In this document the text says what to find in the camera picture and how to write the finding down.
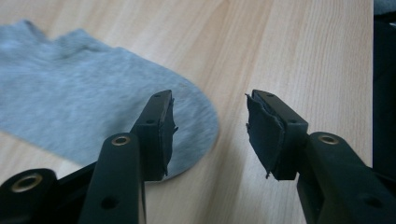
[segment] wooden table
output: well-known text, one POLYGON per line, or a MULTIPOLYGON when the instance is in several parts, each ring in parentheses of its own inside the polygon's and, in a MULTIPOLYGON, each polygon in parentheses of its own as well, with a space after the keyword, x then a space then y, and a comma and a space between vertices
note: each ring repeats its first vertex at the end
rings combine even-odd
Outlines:
MULTIPOLYGON (((188 172, 147 185, 148 223, 305 223, 296 183, 265 179, 245 123, 246 96, 269 91, 310 123, 372 148, 370 0, 0 1, 0 23, 28 19, 50 38, 77 28, 195 83, 219 113, 219 138, 188 172)), ((0 133, 0 180, 71 161, 0 133)))

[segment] gray sock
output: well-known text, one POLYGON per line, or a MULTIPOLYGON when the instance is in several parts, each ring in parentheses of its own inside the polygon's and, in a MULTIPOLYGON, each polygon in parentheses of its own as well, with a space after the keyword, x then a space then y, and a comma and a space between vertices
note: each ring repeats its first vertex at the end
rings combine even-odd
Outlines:
POLYGON ((169 176, 212 147, 216 112, 184 77, 82 30, 49 41, 29 21, 0 26, 0 128, 71 161, 97 160, 103 141, 129 132, 158 91, 175 98, 169 176))

